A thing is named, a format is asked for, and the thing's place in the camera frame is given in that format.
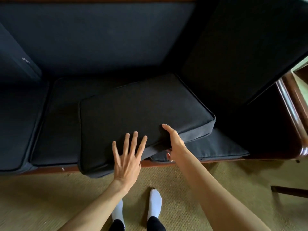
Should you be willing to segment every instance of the person's right arm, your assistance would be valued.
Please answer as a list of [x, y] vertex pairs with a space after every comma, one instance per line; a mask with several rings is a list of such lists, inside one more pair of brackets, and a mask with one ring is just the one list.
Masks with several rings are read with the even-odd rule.
[[178, 133], [170, 126], [172, 151], [167, 154], [175, 161], [199, 201], [213, 231], [270, 231], [270, 229], [245, 205], [237, 200], [206, 170], [187, 149]]

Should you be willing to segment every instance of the pants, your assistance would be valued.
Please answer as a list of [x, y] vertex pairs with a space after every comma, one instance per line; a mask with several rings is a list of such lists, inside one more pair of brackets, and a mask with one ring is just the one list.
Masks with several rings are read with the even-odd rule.
[[[109, 231], [124, 231], [122, 221], [115, 220], [109, 228]], [[166, 231], [163, 224], [156, 217], [150, 217], [147, 222], [147, 231]]]

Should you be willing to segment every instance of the sock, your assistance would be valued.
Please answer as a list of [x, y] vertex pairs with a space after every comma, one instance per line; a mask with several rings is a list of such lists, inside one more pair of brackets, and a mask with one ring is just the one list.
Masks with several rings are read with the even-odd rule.
[[158, 218], [160, 210], [161, 210], [161, 196], [158, 190], [153, 188], [150, 192], [148, 220], [150, 217]]
[[124, 228], [125, 228], [122, 210], [123, 210], [123, 200], [121, 199], [120, 202], [117, 204], [117, 206], [115, 206], [114, 210], [112, 211], [111, 217], [112, 217], [112, 221], [115, 221], [115, 220], [122, 221]]

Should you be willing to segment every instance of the hand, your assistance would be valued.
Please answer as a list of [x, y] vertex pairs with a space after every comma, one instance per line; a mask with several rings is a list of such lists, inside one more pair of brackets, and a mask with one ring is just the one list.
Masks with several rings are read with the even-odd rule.
[[176, 130], [172, 129], [171, 126], [168, 126], [166, 124], [161, 125], [164, 130], [168, 131], [170, 134], [170, 140], [171, 140], [171, 154], [167, 153], [167, 159], [169, 161], [174, 161], [176, 158], [176, 155], [179, 155], [187, 150], [183, 140], [179, 136]]
[[135, 184], [139, 172], [141, 170], [141, 156], [145, 148], [145, 143], [147, 142], [148, 137], [144, 136], [137, 153], [135, 155], [135, 150], [137, 146], [137, 137], [138, 132], [135, 131], [133, 139], [131, 142], [130, 151], [129, 148], [129, 133], [125, 135], [123, 155], [119, 156], [118, 149], [116, 147], [116, 142], [112, 142], [112, 151], [115, 159], [115, 168], [114, 168], [114, 181], [120, 182], [121, 186], [127, 194], [130, 188]]

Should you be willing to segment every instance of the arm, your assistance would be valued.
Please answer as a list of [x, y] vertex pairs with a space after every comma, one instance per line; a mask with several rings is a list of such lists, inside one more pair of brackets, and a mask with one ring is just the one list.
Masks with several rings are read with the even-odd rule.
[[170, 134], [175, 161], [198, 199], [214, 231], [270, 231], [245, 205], [224, 189], [200, 161], [186, 148], [178, 133], [170, 126], [162, 127]]
[[115, 159], [114, 179], [108, 188], [89, 206], [69, 220], [58, 231], [100, 231], [119, 201], [135, 184], [141, 169], [141, 155], [147, 142], [144, 136], [135, 155], [138, 132], [134, 132], [129, 149], [129, 133], [125, 136], [123, 155], [119, 156], [116, 142], [112, 143]]

